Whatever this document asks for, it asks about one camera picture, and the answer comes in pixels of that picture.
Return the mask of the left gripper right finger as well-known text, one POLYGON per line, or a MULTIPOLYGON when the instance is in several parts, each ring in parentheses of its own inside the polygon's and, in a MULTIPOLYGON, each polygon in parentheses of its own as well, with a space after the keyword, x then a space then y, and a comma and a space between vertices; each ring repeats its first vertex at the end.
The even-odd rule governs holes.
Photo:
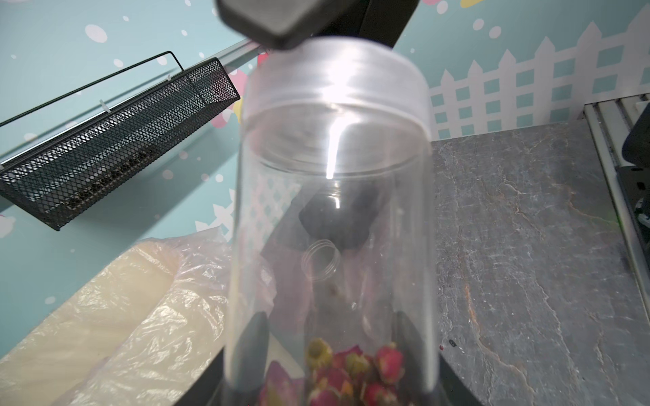
POLYGON ((393 342, 403 355, 404 375, 396 384, 401 404, 482 405, 403 311, 393 314, 393 342))

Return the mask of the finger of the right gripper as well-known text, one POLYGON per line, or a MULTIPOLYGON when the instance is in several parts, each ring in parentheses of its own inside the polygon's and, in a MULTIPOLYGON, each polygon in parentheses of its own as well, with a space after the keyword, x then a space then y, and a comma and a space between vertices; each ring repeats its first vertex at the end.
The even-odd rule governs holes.
POLYGON ((393 48, 398 42, 419 0, 370 0, 358 37, 393 48))

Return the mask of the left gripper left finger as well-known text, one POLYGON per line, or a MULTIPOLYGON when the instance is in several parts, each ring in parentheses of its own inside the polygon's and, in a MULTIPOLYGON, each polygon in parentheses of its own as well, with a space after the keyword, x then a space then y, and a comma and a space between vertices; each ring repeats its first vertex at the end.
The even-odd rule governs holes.
POLYGON ((223 348, 178 405, 256 405, 269 350, 267 314, 250 319, 233 348, 223 348))

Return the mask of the clear plastic jar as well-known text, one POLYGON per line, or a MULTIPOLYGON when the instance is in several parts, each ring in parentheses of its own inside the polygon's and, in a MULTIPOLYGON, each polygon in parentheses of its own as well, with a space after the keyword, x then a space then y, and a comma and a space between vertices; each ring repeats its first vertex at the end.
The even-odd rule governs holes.
POLYGON ((272 53, 240 115, 223 405, 433 405, 429 97, 390 48, 272 53))
POLYGON ((313 283, 333 277, 340 265, 341 255, 330 240, 318 240, 311 244, 301 257, 301 270, 313 283))

